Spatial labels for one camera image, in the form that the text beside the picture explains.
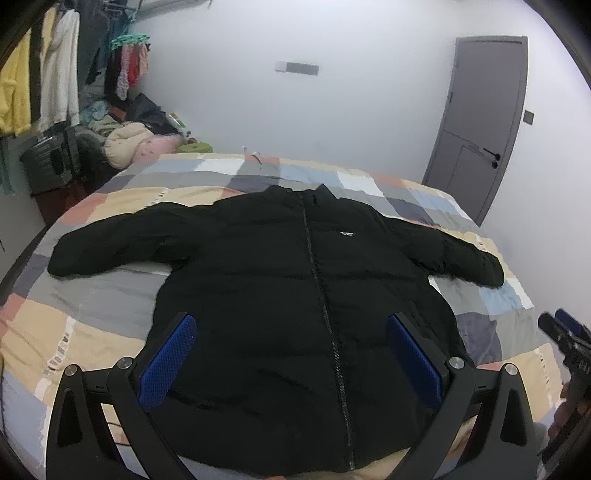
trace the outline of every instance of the bed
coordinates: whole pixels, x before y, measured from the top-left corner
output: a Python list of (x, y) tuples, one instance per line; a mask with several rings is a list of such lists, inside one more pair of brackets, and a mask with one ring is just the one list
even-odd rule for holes
[[(47, 264), (59, 238), (76, 228), (158, 202), (185, 205), (259, 192), (279, 184), (294, 190), (324, 183), (337, 197), (372, 205), (382, 214), (439, 228), (496, 255), (505, 271), (497, 290), (446, 277), (431, 285), (451, 305), (469, 355), (481, 368), (505, 361), (521, 370), (534, 421), (550, 424), (561, 390), (551, 345), (537, 329), (534, 308), (492, 240), (448, 194), (423, 185), (314, 161), (244, 155), (168, 154), (135, 163), (66, 212), (47, 232), (0, 310), (0, 352), (5, 431), (23, 464), (45, 477), (45, 446), (51, 406), (63, 369), (110, 368), (135, 356), (151, 327), (155, 294), (169, 270), (160, 264), (129, 264), (93, 277), (53, 278)], [(112, 407), (105, 407), (115, 440), (126, 438)], [(471, 423), (460, 430), (449, 459), (460, 451)], [(128, 466), (141, 472), (131, 449), (120, 446)], [(354, 472), (306, 473), (299, 478), (384, 478), (404, 451)], [(187, 461), (198, 478), (246, 479), (237, 472)]]

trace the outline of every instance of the black suitcase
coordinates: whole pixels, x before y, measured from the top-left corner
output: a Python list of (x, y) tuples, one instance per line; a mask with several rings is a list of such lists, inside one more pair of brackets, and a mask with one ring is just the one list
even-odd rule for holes
[(73, 128), (44, 137), (21, 155), (31, 194), (65, 187), (80, 174)]

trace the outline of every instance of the jacket collar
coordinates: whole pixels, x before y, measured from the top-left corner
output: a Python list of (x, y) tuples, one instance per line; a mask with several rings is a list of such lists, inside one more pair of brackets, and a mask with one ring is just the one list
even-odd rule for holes
[(279, 202), (295, 200), (296, 198), (301, 197), (304, 200), (314, 202), (318, 205), (327, 205), (337, 199), (323, 183), (320, 184), (316, 190), (309, 189), (299, 192), (280, 187), (279, 185), (271, 185), (263, 192), (263, 195), (269, 198), (269, 200)]

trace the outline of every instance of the puffer jacket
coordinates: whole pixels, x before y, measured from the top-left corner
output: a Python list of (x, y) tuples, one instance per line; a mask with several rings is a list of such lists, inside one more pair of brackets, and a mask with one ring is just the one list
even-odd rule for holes
[(404, 313), (470, 362), (427, 276), (504, 280), (493, 255), (325, 186), (100, 220), (62, 237), (48, 270), (144, 260), (173, 266), (147, 341), (177, 312), (198, 327), (152, 419), (179, 455), (259, 475), (347, 471), (409, 447), (431, 411), (386, 345), (386, 319)]
[(105, 156), (118, 170), (129, 167), (138, 145), (154, 134), (139, 122), (113, 130), (105, 141)]

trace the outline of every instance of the yellow garment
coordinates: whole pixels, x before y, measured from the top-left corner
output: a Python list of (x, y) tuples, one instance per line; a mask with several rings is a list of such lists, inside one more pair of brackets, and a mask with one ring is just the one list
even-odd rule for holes
[(41, 46), (41, 71), (43, 71), (43, 65), (45, 64), (45, 55), (47, 55), (47, 49), (51, 43), (51, 33), (53, 32), (53, 24), (56, 20), (57, 5), (51, 7), (43, 17), (43, 28), (41, 30), (41, 38), (43, 39), (43, 45)]
[(22, 38), (0, 72), (0, 135), (31, 129), (29, 48), (31, 30)]

